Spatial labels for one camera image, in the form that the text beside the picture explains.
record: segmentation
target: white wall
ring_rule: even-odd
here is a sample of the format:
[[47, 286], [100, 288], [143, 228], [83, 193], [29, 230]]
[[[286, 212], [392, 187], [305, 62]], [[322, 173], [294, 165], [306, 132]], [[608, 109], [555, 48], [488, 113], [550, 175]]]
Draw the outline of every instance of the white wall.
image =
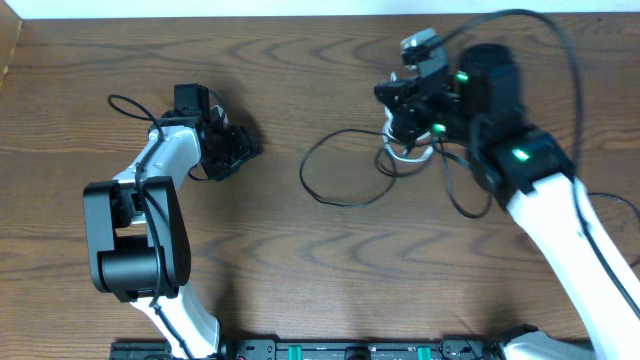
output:
[[640, 11], [640, 0], [6, 0], [23, 19]]

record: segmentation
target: wooden table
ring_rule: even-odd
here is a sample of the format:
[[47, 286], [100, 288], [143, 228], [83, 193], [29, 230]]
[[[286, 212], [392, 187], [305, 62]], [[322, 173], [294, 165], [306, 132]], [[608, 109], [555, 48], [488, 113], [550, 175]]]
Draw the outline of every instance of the wooden table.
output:
[[[116, 339], [158, 339], [151, 322], [89, 278], [82, 190], [111, 179], [146, 143], [149, 123], [111, 110], [130, 96], [160, 115], [173, 86], [198, 82], [252, 126], [265, 152], [222, 183], [187, 181], [179, 197], [191, 280], [232, 336], [424, 339], [491, 335], [522, 323], [560, 338], [585, 330], [528, 237], [499, 209], [454, 211], [439, 160], [362, 209], [314, 202], [302, 154], [329, 132], [379, 130], [373, 85], [402, 69], [399, 42], [468, 16], [29, 21], [0, 92], [0, 353], [105, 358]], [[585, 82], [582, 178], [639, 203], [638, 15], [556, 15]], [[565, 55], [540, 24], [500, 20], [454, 41], [508, 44], [522, 65], [529, 117], [569, 149], [573, 97]], [[381, 141], [344, 136], [310, 161], [325, 194], [364, 197], [387, 178]], [[483, 195], [454, 174], [471, 210]], [[629, 261], [640, 253], [630, 210], [594, 201]]]

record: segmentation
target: green connector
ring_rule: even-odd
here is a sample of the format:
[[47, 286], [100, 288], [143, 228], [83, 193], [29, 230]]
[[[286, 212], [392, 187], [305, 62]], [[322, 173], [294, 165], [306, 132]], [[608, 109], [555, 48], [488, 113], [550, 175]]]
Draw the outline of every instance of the green connector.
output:
[[298, 345], [289, 346], [289, 360], [302, 360], [302, 347]]
[[418, 348], [418, 360], [431, 360], [431, 348], [428, 346]]

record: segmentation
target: green light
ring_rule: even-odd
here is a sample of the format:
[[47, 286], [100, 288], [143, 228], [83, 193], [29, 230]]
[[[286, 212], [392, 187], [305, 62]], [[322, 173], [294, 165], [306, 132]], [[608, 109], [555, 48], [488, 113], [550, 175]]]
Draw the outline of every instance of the green light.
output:
[[456, 74], [456, 79], [458, 79], [458, 81], [461, 83], [466, 83], [467, 81], [469, 81], [469, 75], [462, 71], [458, 71], [458, 74]]
[[447, 127], [442, 124], [433, 124], [433, 130], [435, 132], [445, 132], [447, 131]]
[[513, 152], [513, 155], [515, 155], [516, 158], [518, 158], [518, 160], [520, 161], [527, 161], [531, 157], [529, 154], [527, 154], [526, 152], [520, 149], [513, 149], [512, 152]]

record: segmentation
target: wooden tabletop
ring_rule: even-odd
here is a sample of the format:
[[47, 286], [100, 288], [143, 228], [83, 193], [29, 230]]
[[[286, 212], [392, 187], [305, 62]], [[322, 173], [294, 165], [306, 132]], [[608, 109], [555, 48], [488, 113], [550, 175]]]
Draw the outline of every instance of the wooden tabletop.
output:
[[[405, 76], [399, 42], [441, 34], [469, 16], [29, 21], [0, 92], [0, 353], [3, 358], [106, 358], [116, 339], [159, 339], [143, 314], [99, 293], [88, 269], [82, 190], [109, 180], [146, 143], [149, 123], [117, 114], [122, 94], [160, 115], [173, 86], [198, 82], [225, 99], [263, 155], [221, 183], [179, 193], [191, 280], [224, 333], [286, 338], [424, 339], [492, 335], [522, 323], [585, 337], [577, 312], [535, 244], [500, 209], [481, 220], [449, 203], [440, 160], [361, 209], [320, 205], [298, 166], [322, 136], [378, 131], [373, 85]], [[575, 41], [586, 94], [582, 178], [640, 203], [640, 17], [555, 15]], [[529, 118], [573, 143], [566, 58], [539, 23], [512, 18], [455, 40], [510, 46]], [[345, 135], [310, 160], [319, 192], [352, 200], [384, 188], [381, 140]], [[462, 171], [457, 196], [483, 194]], [[594, 200], [632, 262], [638, 223]]]

